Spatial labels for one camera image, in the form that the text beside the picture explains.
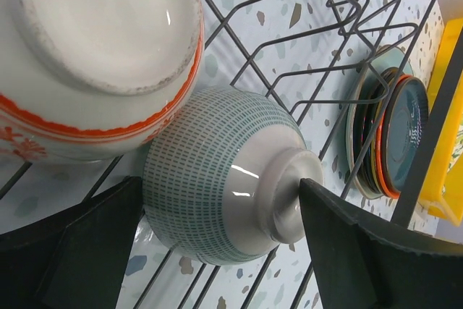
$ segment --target blue plate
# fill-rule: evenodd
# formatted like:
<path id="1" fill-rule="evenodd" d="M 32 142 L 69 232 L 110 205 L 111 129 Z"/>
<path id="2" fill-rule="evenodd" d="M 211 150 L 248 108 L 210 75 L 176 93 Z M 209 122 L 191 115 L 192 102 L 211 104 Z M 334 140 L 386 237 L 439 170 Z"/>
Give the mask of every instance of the blue plate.
<path id="1" fill-rule="evenodd" d="M 383 121 L 381 166 L 389 189 L 401 192 L 428 122 L 426 87 L 416 77 L 399 83 Z"/>
<path id="2" fill-rule="evenodd" d="M 381 76 L 389 83 L 397 73 L 397 68 L 389 68 L 385 70 Z M 384 87 L 378 81 L 374 88 L 371 88 L 370 95 L 366 99 L 375 99 L 384 93 Z M 357 105 L 357 110 L 354 116 L 354 159 L 357 160 L 362 146 L 365 144 L 365 138 L 370 133 L 371 127 L 375 121 L 376 109 L 381 105 L 377 104 L 360 104 Z M 368 184 L 369 188 L 374 192 L 381 192 L 379 187 L 376 187 L 373 179 L 373 173 L 370 161 L 370 148 L 363 159 L 363 164 L 359 169 L 358 174 L 363 181 Z"/>

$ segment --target bowl with orange stripe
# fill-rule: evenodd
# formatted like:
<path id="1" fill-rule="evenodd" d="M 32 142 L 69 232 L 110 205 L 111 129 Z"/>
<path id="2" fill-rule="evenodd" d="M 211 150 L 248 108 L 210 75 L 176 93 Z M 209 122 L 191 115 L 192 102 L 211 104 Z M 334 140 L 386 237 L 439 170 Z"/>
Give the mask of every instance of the bowl with orange stripe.
<path id="1" fill-rule="evenodd" d="M 152 140 L 195 87 L 200 0 L 0 0 L 0 154 L 81 163 Z"/>
<path id="2" fill-rule="evenodd" d="M 376 131 L 372 161 L 390 198 L 398 198 L 428 123 L 428 98 L 422 81 L 402 75 Z"/>

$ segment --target bowl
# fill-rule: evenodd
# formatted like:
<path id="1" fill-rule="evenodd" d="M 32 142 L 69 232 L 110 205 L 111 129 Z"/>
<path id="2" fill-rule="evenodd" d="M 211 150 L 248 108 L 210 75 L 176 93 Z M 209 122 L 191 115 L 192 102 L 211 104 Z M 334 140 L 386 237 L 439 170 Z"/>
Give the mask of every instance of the bowl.
<path id="1" fill-rule="evenodd" d="M 410 77 L 411 75 L 401 75 L 399 77 L 397 85 L 392 92 L 391 99 L 389 100 L 388 106 L 386 107 L 385 113 L 388 112 L 388 110 L 390 110 L 391 107 L 393 107 L 395 103 L 395 98 L 397 96 L 398 90 L 400 90 L 399 84 L 402 81 Z M 393 82 L 394 81 L 391 80 L 389 82 L 389 86 L 391 86 Z M 374 111 L 375 119 L 379 118 L 380 109 L 381 109 L 381 103 L 378 104 L 377 108 Z M 382 151 L 381 146 L 383 145 L 383 137 L 382 137 L 383 125 L 384 125 L 384 115 L 381 117 L 378 128 L 375 132 L 375 138 L 373 142 L 370 144 L 370 157 L 368 158 L 368 165 L 372 169 L 373 179 L 375 180 L 375 184 L 379 188 L 379 190 L 387 197 L 397 199 L 399 197 L 399 192 L 395 189 L 395 187 L 392 187 L 386 184 L 385 176 L 387 174 L 386 172 L 387 167 L 381 165 L 381 158 L 383 157 L 383 153 L 381 153 Z"/>
<path id="2" fill-rule="evenodd" d="M 143 201 L 156 236 L 204 263 L 238 264 L 305 236 L 299 183 L 318 157 L 278 104 L 229 86 L 195 93 L 151 143 Z"/>
<path id="3" fill-rule="evenodd" d="M 156 136 L 194 88 L 200 0 L 0 0 L 0 153 L 113 158 Z"/>
<path id="4" fill-rule="evenodd" d="M 397 68 L 395 69 L 394 72 L 391 73 L 386 79 L 386 81 L 389 84 L 389 87 L 391 88 L 391 85 L 394 82 L 394 78 L 396 77 L 397 73 Z M 409 75 L 401 75 L 399 77 L 399 82 L 402 81 L 404 78 L 406 78 Z M 388 106 L 386 107 L 386 110 L 388 110 L 389 105 L 391 104 L 391 101 L 389 101 Z M 379 112 L 381 110 L 381 107 L 383 105 L 383 102 L 381 101 L 380 103 L 374 105 L 374 107 L 370 110 L 370 118 L 371 121 L 369 123 L 369 127 L 373 126 L 373 123 L 375 120 L 379 118 Z M 381 117 L 381 120 L 379 122 L 378 128 L 375 131 L 375 136 L 373 138 L 373 141 L 370 144 L 370 148 L 368 149 L 368 157 L 365 158 L 366 161 L 366 166 L 368 168 L 367 172 L 370 174 L 370 177 L 375 183 L 375 187 L 381 192 L 382 194 L 388 196 L 388 197 L 394 197 L 397 198 L 396 194 L 397 192 L 392 190 L 389 186 L 384 184 L 384 175 L 383 175 L 383 167 L 378 165 L 377 158 L 380 158 L 381 152 L 380 152 L 380 144 L 381 144 L 381 130 L 383 126 L 383 117 Z"/>

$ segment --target white bowl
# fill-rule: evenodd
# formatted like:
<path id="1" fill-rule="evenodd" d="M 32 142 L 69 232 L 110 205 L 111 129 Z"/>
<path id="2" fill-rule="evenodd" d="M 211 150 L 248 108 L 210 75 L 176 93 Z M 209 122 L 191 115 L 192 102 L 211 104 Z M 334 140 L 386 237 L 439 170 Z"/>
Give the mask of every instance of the white bowl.
<path id="1" fill-rule="evenodd" d="M 189 98 L 200 0 L 0 0 L 0 153 L 112 158 L 149 141 Z"/>

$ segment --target black metal wire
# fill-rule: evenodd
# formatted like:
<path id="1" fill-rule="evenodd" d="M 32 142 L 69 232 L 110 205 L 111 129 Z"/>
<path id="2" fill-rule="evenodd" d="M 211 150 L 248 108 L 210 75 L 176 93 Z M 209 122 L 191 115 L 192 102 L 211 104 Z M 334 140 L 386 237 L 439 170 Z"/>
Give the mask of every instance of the black metal wire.
<path id="1" fill-rule="evenodd" d="M 309 268 L 305 272 L 304 278 L 302 278 L 301 284 L 299 286 L 299 289 L 297 289 L 297 293 L 294 296 L 290 309 L 297 309 L 297 307 L 299 307 L 299 303 L 301 303 L 302 296 L 304 295 L 305 290 L 307 289 L 307 285 L 309 284 L 310 278 L 312 277 L 312 273 L 313 263 L 310 262 Z"/>
<path id="2" fill-rule="evenodd" d="M 441 136 L 441 130 L 446 121 L 446 116 L 454 99 L 456 87 L 462 76 L 463 34 L 460 33 L 459 40 L 455 45 L 452 58 L 446 68 L 445 76 L 439 88 L 438 95 L 431 110 L 428 124 L 423 133 L 412 167 L 409 170 L 405 181 L 403 192 L 397 201 L 391 222 L 408 228 L 412 219 L 413 211 L 417 204 L 418 197 L 424 184 L 428 168 L 433 158 L 436 144 Z"/>
<path id="3" fill-rule="evenodd" d="M 425 21 L 429 17 L 432 6 L 433 6 L 433 4 L 435 3 L 436 0 L 431 1 L 430 6 L 427 8 L 427 11 L 423 15 L 422 21 L 421 21 L 421 23 L 419 25 L 415 25 L 414 23 L 402 23 L 402 24 L 398 24 L 398 25 L 391 25 L 391 21 L 394 18 L 394 15 L 395 15 L 395 13 L 396 13 L 396 11 L 398 9 L 398 5 L 400 4 L 401 0 L 392 0 L 387 5 L 385 5 L 385 6 L 381 7 L 381 8 L 378 8 L 374 13 L 368 15 L 365 18 L 362 18 L 362 15 L 363 15 L 363 13 L 365 12 L 365 10 L 367 8 L 369 0 L 365 0 L 365 4 L 363 6 L 360 5 L 360 1 L 363 1 L 363 0 L 343 0 L 343 1 L 338 1 L 338 2 L 335 2 L 334 0 L 328 0 L 326 2 L 326 6 L 330 7 L 332 9 L 334 17 L 336 18 L 336 23 L 333 23 L 333 24 L 330 24 L 330 25 L 327 25 L 327 26 L 323 26 L 323 27 L 320 27 L 320 28 L 315 28 L 313 30 L 308 30 L 308 31 L 298 33 L 298 34 L 295 34 L 295 35 L 288 35 L 286 37 L 279 38 L 279 39 L 276 39 L 276 40 L 273 40 L 273 41 L 267 41 L 265 43 L 260 44 L 251 54 L 247 51 L 247 49 L 244 47 L 241 40 L 238 38 L 236 33 L 230 27 L 229 21 L 239 9 L 241 9 L 241 8 L 247 6 L 247 5 L 257 3 L 257 2 L 262 1 L 262 0 L 243 1 L 242 3 L 236 5 L 235 8 L 233 8 L 230 11 L 230 13 L 228 13 L 227 16 L 222 15 L 222 13 L 218 10 L 218 7 L 216 6 L 216 4 L 214 3 L 213 0 L 204 0 L 204 1 L 211 8 L 212 12 L 215 14 L 215 16 L 218 18 L 218 21 L 220 22 L 220 25 L 213 31 L 212 35 L 205 42 L 205 47 L 207 48 L 212 43 L 212 41 L 217 37 L 217 35 L 220 33 L 220 31 L 222 29 L 225 29 L 225 31 L 230 35 L 231 39 L 237 45 L 237 47 L 240 50 L 240 52 L 242 53 L 243 57 L 246 59 L 245 64 L 242 66 L 240 71 L 237 73 L 235 78 L 232 80 L 231 85 L 234 85 L 238 81 L 238 79 L 242 76 L 242 74 L 244 73 L 244 71 L 246 70 L 246 68 L 248 66 L 251 66 L 252 69 L 254 70 L 254 72 L 256 73 L 256 75 L 258 76 L 258 78 L 260 79 L 260 81 L 268 89 L 268 92 L 267 92 L 266 96 L 268 96 L 268 97 L 272 96 L 278 104 L 280 104 L 282 107 L 284 107 L 291 114 L 293 114 L 296 111 L 297 107 L 299 107 L 301 105 L 305 106 L 304 110 L 302 111 L 302 113 L 300 114 L 300 117 L 297 120 L 298 124 L 300 124 L 302 122 L 302 120 L 307 115 L 310 107 L 314 103 L 339 103 L 339 104 L 342 105 L 341 111 L 339 112 L 339 116 L 338 116 L 337 120 L 335 121 L 334 126 L 333 126 L 328 138 L 326 139 L 326 142 L 325 142 L 324 146 L 322 147 L 322 150 L 320 151 L 319 158 L 323 159 L 323 157 L 326 154 L 326 151 L 328 150 L 329 145 L 331 144 L 331 142 L 332 142 L 332 140 L 334 138 L 334 135 L 336 134 L 337 131 L 339 131 L 339 128 L 343 124 L 343 118 L 345 117 L 348 106 L 350 104 L 354 104 L 354 103 L 376 103 L 376 102 L 378 102 L 380 100 L 383 100 L 383 105 L 381 107 L 380 114 L 383 113 L 384 109 L 386 108 L 387 102 L 391 97 L 391 90 L 393 90 L 393 88 L 389 89 L 389 86 L 385 83 L 385 81 L 383 81 L 382 77 L 378 74 L 378 72 L 375 72 L 375 70 L 373 69 L 373 67 L 370 64 L 371 61 L 373 60 L 377 50 L 378 50 L 378 47 L 379 47 L 379 45 L 381 43 L 381 40 L 384 37 L 386 31 L 394 29 L 394 28 L 399 28 L 399 27 L 411 27 L 412 28 L 412 32 L 409 35 L 406 35 L 404 38 L 397 41 L 396 43 L 394 43 L 391 46 L 391 48 L 392 48 L 392 47 L 398 46 L 400 43 L 402 43 L 402 42 L 404 42 L 404 41 L 406 41 L 408 39 L 412 39 L 411 43 L 409 45 L 409 48 L 408 48 L 408 50 L 407 50 L 407 52 L 405 54 L 405 58 L 404 58 L 403 62 L 400 65 L 399 71 L 401 71 L 401 70 L 404 69 L 406 61 L 408 60 L 408 57 L 411 54 L 412 48 L 416 44 L 416 41 L 418 39 L 418 34 L 423 29 L 423 27 L 425 25 Z M 338 12 L 338 7 L 341 6 L 341 5 L 344 5 L 344 4 L 350 4 L 352 7 L 347 12 L 346 18 L 343 20 L 341 18 L 341 16 L 340 16 L 339 12 Z M 371 18 L 373 18 L 377 14 L 381 13 L 385 9 L 388 9 L 389 7 L 394 7 L 394 8 L 393 8 L 391 14 L 389 15 L 389 18 L 386 21 L 386 24 L 384 26 L 377 27 L 377 28 L 370 28 L 370 29 L 360 29 L 360 27 L 362 25 L 364 25 L 368 20 L 370 20 Z M 349 30 L 346 29 L 347 25 L 352 25 Z M 319 68 L 319 69 L 301 70 L 299 72 L 284 72 L 283 74 L 280 74 L 272 84 L 270 84 L 268 79 L 266 78 L 266 76 L 262 73 L 262 71 L 260 70 L 260 68 L 257 66 L 257 64 L 254 61 L 255 56 L 259 53 L 259 51 L 261 49 L 265 48 L 266 46 L 272 46 L 272 45 L 275 45 L 277 43 L 283 43 L 283 42 L 291 41 L 291 40 L 294 40 L 294 39 L 297 39 L 297 38 L 304 38 L 304 37 L 308 37 L 308 36 L 311 36 L 311 35 L 324 33 L 324 32 L 327 32 L 329 30 L 338 30 L 338 34 L 340 36 L 343 36 L 344 40 L 343 40 L 342 44 L 340 45 L 339 49 L 337 50 L 338 51 L 337 54 L 335 55 L 335 57 L 333 58 L 332 62 L 330 63 L 330 65 L 328 67 Z M 380 35 L 378 36 L 378 39 L 376 40 L 375 43 L 371 43 L 365 37 L 365 34 L 372 33 L 372 32 L 375 32 L 375 31 L 380 32 Z M 336 66 L 336 61 L 339 58 L 339 55 L 344 50 L 344 47 L 346 46 L 347 41 L 349 40 L 349 38 L 351 36 L 353 36 L 353 35 L 356 35 L 357 37 L 361 38 L 362 41 L 365 43 L 365 45 L 370 49 L 369 57 L 364 62 L 360 62 L 359 64 L 348 64 L 348 65 L 344 65 L 344 66 Z M 357 83 L 359 83 L 357 81 L 357 83 L 352 85 L 352 88 L 350 90 L 349 97 L 351 99 L 339 99 L 339 100 L 327 100 L 327 101 L 316 100 L 316 97 L 317 97 L 318 93 L 320 92 L 321 88 L 323 87 L 324 82 L 326 81 L 327 77 L 329 76 L 329 74 L 331 72 L 340 71 L 340 70 L 343 70 L 343 69 L 359 69 L 359 68 L 362 68 L 362 70 L 371 69 L 373 72 L 375 72 L 376 78 L 386 88 L 386 92 L 384 93 L 383 96 L 381 96 L 380 98 L 377 98 L 377 100 L 374 100 L 374 101 L 371 101 L 371 100 L 370 101 L 353 100 L 352 96 L 353 96 L 354 90 L 357 87 Z M 318 83 L 318 86 L 315 88 L 314 93 L 312 94 L 310 99 L 306 100 L 306 101 L 298 101 L 298 102 L 296 102 L 295 105 L 293 105 L 290 108 L 290 110 L 288 110 L 288 106 L 284 105 L 283 101 L 279 98 L 278 94 L 275 91 L 277 85 L 282 80 L 290 78 L 290 77 L 303 76 L 303 75 L 308 75 L 308 74 L 312 74 L 312 73 L 321 73 L 321 72 L 324 73 L 323 77 L 322 77 L 320 83 Z M 372 127 L 372 132 L 370 132 L 370 134 L 368 135 L 367 140 L 365 141 L 365 144 L 368 144 L 368 145 L 370 144 L 371 140 L 373 139 L 375 129 L 378 126 L 378 123 L 379 123 L 379 119 L 374 122 L 373 127 Z M 345 188 L 344 188 L 344 190 L 343 190 L 343 192 L 341 194 L 342 198 L 345 198 L 347 196 L 347 193 L 349 192 L 349 189 L 352 186 L 353 178 L 354 178 L 355 174 L 357 173 L 357 171 L 358 171 L 358 169 L 360 167 L 361 159 L 366 154 L 366 150 L 367 150 L 367 146 L 365 145 L 364 148 L 360 151 L 357 163 L 355 164 L 354 168 L 352 169 L 352 173 L 349 175 L 349 178 L 348 178 L 348 180 L 347 180 L 347 182 L 345 184 Z M 110 175 L 110 173 L 112 172 L 114 167 L 119 163 L 121 158 L 122 158 L 121 156 L 118 157 L 118 158 L 115 158 L 110 163 L 110 165 L 105 170 L 105 172 L 102 174 L 102 176 L 98 179 L 98 181 L 89 190 L 88 194 L 84 197 L 83 201 L 88 200 L 88 199 L 90 199 L 91 197 L 93 197 L 95 195 L 95 193 L 98 191 L 98 188 L 104 183 L 104 180 L 107 178 L 108 175 Z M 12 189 L 12 187 L 18 182 L 18 180 L 25 174 L 25 172 L 30 167 L 31 167 L 30 163 L 24 163 L 17 170 L 17 172 L 9 179 L 9 181 L 0 189 L 0 200 Z M 247 294 L 246 299 L 242 304 L 242 309 L 246 309 L 249 306 L 249 304 L 251 303 L 253 296 L 257 292 L 257 289 L 258 289 L 258 287 L 259 287 L 259 285 L 260 285 L 266 271 L 268 270 L 268 267 L 271 264 L 271 261 L 276 256 L 276 250 L 277 249 L 274 249 L 268 254 L 268 257 L 266 258 L 264 264 L 262 265 L 262 267 L 261 267 L 261 269 L 259 271 L 259 274 L 256 277 L 256 279 L 255 279 L 255 281 L 254 281 L 254 283 L 253 283 L 253 285 L 251 287 L 251 290 Z M 164 257 L 163 261 L 161 262 L 161 265 L 158 267 L 158 269 L 154 273 L 153 277 L 148 282 L 147 287 L 144 289 L 142 295 L 138 299 L 134 309 L 137 309 L 137 308 L 139 308 L 141 306 L 141 303 L 145 299 L 146 295 L 149 293 L 149 291 L 150 291 L 151 287 L 153 286 L 154 282 L 157 280 L 159 274 L 161 273 L 162 269 L 166 265 L 166 262 L 169 260 L 169 258 L 171 256 L 171 253 L 172 253 L 172 251 L 170 250 L 166 254 L 166 256 Z M 202 276 L 202 274 L 203 274 L 203 272 L 205 270 L 205 267 L 206 267 L 205 264 L 203 264 L 200 267 L 200 270 L 196 274 L 193 282 L 191 283 L 190 287 L 188 288 L 187 292 L 185 293 L 184 297 L 182 298 L 182 301 L 180 302 L 180 305 L 179 305 L 178 308 L 182 308 L 184 306 L 184 304 L 186 303 L 188 297 L 191 295 L 192 290 L 195 288 L 195 285 L 200 280 L 200 277 Z M 211 275 L 208 277 L 208 280 L 207 280 L 205 286 L 203 287 L 203 290 L 200 293 L 200 296 L 196 300 L 195 305 L 194 305 L 193 308 L 196 309 L 196 308 L 200 307 L 204 297 L 206 296 L 206 294 L 207 294 L 209 288 L 211 287 L 214 279 L 216 278 L 219 270 L 220 270 L 219 266 L 214 267 L 213 271 L 211 272 Z M 300 287 L 299 287 L 299 289 L 297 291 L 297 294 L 294 297 L 291 309 L 295 309 L 299 305 L 300 300 L 301 300 L 302 296 L 305 293 L 305 289 L 307 288 L 307 284 L 308 284 L 312 274 L 313 274 L 313 265 L 310 264 L 308 269 L 307 269 L 307 272 L 306 272 L 306 274 L 305 274 L 305 276 L 304 276 L 304 278 L 303 278 L 303 280 L 302 280 L 302 282 L 300 284 Z"/>
<path id="4" fill-rule="evenodd" d="M 207 282 L 205 283 L 203 287 L 203 291 L 201 291 L 199 297 L 196 299 L 195 305 L 193 305 L 193 309 L 198 309 L 200 307 L 201 303 L 204 300 L 204 297 L 208 294 L 209 288 L 211 287 L 212 283 L 216 279 L 218 271 L 220 271 L 220 266 L 215 266 L 214 269 L 212 270 L 211 275 L 209 276 Z"/>
<path id="5" fill-rule="evenodd" d="M 182 301 L 180 302 L 179 306 L 177 307 L 177 309 L 182 309 L 185 305 L 185 303 L 187 302 L 188 300 L 188 297 L 191 295 L 191 292 L 192 290 L 195 288 L 197 282 L 199 281 L 199 279 L 201 278 L 201 275 L 203 274 L 204 270 L 205 270 L 205 267 L 206 267 L 206 264 L 203 263 L 201 265 L 201 268 L 199 271 L 197 271 L 197 274 L 195 276 L 195 278 L 193 279 L 193 282 L 190 284 L 190 286 L 188 287 L 188 290 L 187 292 L 184 294 L 183 298 L 182 298 Z"/>
<path id="6" fill-rule="evenodd" d="M 164 256 L 164 258 L 163 258 L 161 264 L 159 265 L 159 267 L 154 272 L 154 274 L 151 277 L 150 281 L 147 283 L 145 289 L 143 290 L 140 298 L 138 298 L 138 301 L 135 303 L 135 306 L 133 307 L 133 309 L 138 309 L 142 305 L 143 300 L 145 300 L 146 296 L 148 295 L 149 291 L 151 290 L 151 287 L 153 287 L 154 282 L 159 277 L 159 274 L 162 272 L 164 266 L 166 265 L 167 261 L 170 259 L 171 255 L 172 255 L 172 250 L 169 250 L 167 252 L 167 254 Z"/>
<path id="7" fill-rule="evenodd" d="M 108 175 L 110 175 L 110 173 L 114 170 L 114 168 L 116 168 L 116 165 L 119 163 L 121 159 L 122 159 L 122 156 L 119 156 L 112 160 L 112 162 L 108 165 L 108 168 L 106 168 L 106 170 L 102 173 L 102 175 L 99 177 L 97 182 L 95 182 L 92 188 L 90 188 L 87 195 L 82 200 L 83 202 L 91 199 L 95 195 L 96 191 L 98 191 L 98 188 L 100 188 L 100 186 L 104 183 L 104 180 L 106 180 Z"/>
<path id="8" fill-rule="evenodd" d="M 251 286 L 250 291 L 247 293 L 247 296 L 245 298 L 245 301 L 243 302 L 241 309 L 247 309 L 249 307 L 249 304 L 251 304 L 252 299 L 254 298 L 255 293 L 258 290 L 258 287 L 260 283 L 262 282 L 262 279 L 264 275 L 266 274 L 268 267 L 270 266 L 270 263 L 273 261 L 273 259 L 276 257 L 276 251 L 278 250 L 278 247 L 275 247 L 271 252 L 268 253 L 267 258 L 265 262 L 263 263 L 262 267 L 260 267 L 259 273 L 257 277 L 254 280 L 254 283 Z"/>
<path id="9" fill-rule="evenodd" d="M 25 162 L 7 181 L 7 183 L 0 189 L 0 200 L 7 195 L 7 193 L 13 188 L 13 186 L 21 179 L 22 175 L 32 166 L 32 163 Z"/>

